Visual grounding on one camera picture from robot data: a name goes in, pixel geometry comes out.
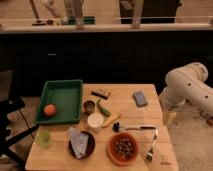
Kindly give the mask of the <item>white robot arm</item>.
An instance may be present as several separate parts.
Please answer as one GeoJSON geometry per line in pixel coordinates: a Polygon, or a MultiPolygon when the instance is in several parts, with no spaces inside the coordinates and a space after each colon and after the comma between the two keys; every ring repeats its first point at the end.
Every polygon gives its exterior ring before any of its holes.
{"type": "Polygon", "coordinates": [[[202,111],[213,115],[213,88],[206,85],[207,68],[193,62],[169,71],[165,76],[166,87],[159,95],[164,111],[181,108],[186,100],[202,111]]]}

